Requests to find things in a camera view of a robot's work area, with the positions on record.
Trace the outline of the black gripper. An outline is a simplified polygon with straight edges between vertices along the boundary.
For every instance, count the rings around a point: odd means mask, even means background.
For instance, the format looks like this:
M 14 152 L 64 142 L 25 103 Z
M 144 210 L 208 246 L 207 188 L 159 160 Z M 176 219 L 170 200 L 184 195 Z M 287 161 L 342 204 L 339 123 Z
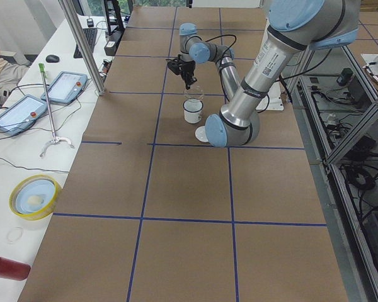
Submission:
M 197 82 L 197 78 L 194 76 L 195 61 L 181 61 L 180 68 L 181 77 L 185 82 L 185 89 L 189 89 L 194 83 Z

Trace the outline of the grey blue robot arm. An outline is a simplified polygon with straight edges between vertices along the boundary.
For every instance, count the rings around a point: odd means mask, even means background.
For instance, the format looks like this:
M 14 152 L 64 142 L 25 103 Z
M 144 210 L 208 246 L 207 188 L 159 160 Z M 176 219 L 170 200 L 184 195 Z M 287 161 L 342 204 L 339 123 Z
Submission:
M 239 78 L 227 46 L 203 41 L 193 23 L 180 25 L 180 54 L 168 67 L 186 87 L 195 81 L 196 64 L 213 62 L 229 102 L 205 122 L 215 147 L 245 145 L 260 129 L 257 106 L 291 58 L 301 51 L 338 48 L 352 43 L 358 32 L 360 1 L 272 1 L 267 39 L 244 78 Z

